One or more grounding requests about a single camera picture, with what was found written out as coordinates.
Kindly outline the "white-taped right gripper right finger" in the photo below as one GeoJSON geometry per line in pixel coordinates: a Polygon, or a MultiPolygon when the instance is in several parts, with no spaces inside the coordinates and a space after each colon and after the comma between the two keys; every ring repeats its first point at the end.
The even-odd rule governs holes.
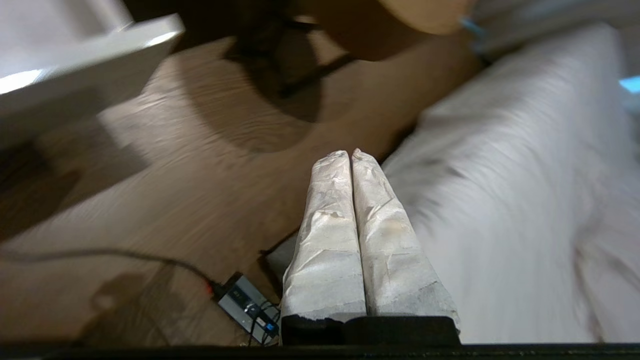
{"type": "Polygon", "coordinates": [[[459,328],[457,306],[377,160],[356,149],[351,167],[368,314],[447,317],[459,328]]]}

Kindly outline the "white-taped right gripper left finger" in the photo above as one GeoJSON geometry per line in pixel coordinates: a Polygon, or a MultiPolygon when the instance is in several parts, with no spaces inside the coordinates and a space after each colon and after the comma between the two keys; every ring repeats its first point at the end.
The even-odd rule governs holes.
{"type": "Polygon", "coordinates": [[[311,167],[294,255],[283,276],[284,317],[346,322],[367,314],[351,170],[344,150],[311,167]]]}

